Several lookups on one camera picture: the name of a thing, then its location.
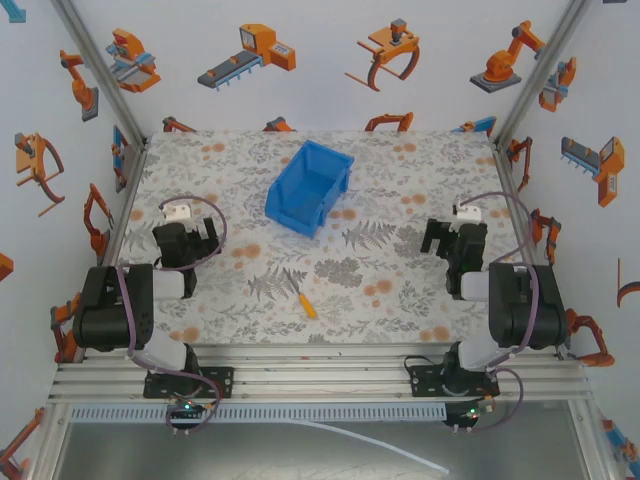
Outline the blue plastic bin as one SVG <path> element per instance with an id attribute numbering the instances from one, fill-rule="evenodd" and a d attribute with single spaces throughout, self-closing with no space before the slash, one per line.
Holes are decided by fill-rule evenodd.
<path id="1" fill-rule="evenodd" d="M 354 157 L 307 140 L 268 190 L 265 214 L 313 239 L 349 185 Z"/>

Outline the floral patterned table mat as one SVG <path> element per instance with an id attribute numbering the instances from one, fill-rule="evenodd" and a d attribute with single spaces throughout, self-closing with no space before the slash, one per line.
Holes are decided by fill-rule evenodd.
<path id="1" fill-rule="evenodd" d="M 232 343 L 449 342 L 485 326 L 483 303 L 445 288 L 447 264 L 420 247 L 430 218 L 448 221 L 472 199 L 488 226 L 484 258 L 516 246 L 491 146 L 480 134 L 325 132 L 311 139 L 354 157 L 347 191 L 314 238 L 268 218 L 272 183 L 305 133 L 159 133 L 120 248 L 121 262 L 160 254 L 152 229 L 160 203 L 190 194 L 196 219 L 228 234 L 197 270 L 192 298 L 164 300 L 157 326 L 176 340 Z M 284 269 L 317 312 L 307 317 Z"/>

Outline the left circuit board with LED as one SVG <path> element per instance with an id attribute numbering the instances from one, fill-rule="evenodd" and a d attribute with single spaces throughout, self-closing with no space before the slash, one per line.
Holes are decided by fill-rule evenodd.
<path id="1" fill-rule="evenodd" d="M 191 399 L 177 399 L 168 407 L 168 418 L 170 422 L 191 421 L 199 422 L 207 414 L 208 409 Z"/>

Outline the grey metal sheet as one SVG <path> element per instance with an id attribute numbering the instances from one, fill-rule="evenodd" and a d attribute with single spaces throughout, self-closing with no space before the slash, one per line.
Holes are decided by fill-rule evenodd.
<path id="1" fill-rule="evenodd" d="M 564 413 L 520 414 L 454 435 L 435 423 L 356 423 L 354 437 L 299 425 L 72 426 L 56 480 L 585 480 Z"/>

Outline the aluminium base frame rail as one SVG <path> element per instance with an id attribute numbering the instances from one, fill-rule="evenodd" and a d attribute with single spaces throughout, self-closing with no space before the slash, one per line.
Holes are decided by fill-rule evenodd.
<path id="1" fill-rule="evenodd" d="M 231 399 L 250 402 L 383 402 L 412 398 L 407 367 L 440 362 L 446 344 L 197 345 L 203 366 L 234 370 Z M 587 400 L 586 370 L 552 349 L 521 353 L 499 373 L 500 400 Z M 59 366 L 52 403 L 140 402 L 145 372 L 117 353 L 90 351 Z"/>

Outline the aluminium frame post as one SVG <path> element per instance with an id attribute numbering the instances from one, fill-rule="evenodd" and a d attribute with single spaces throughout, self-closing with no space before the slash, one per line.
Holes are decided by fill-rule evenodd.
<path id="1" fill-rule="evenodd" d="M 96 43 L 79 15 L 72 0 L 50 0 L 68 34 L 74 41 L 80 55 L 89 67 L 102 94 L 110 103 L 128 140 L 139 150 L 146 146 L 146 137 L 140 129 L 131 109 L 127 105 L 109 67 L 99 52 Z"/>
<path id="2" fill-rule="evenodd" d="M 510 144 L 517 128 L 547 81 L 552 68 L 559 61 L 560 54 L 593 3 L 594 0 L 570 0 L 568 3 L 523 90 L 517 97 L 501 130 L 495 137 L 494 145 L 498 151 L 504 151 Z"/>

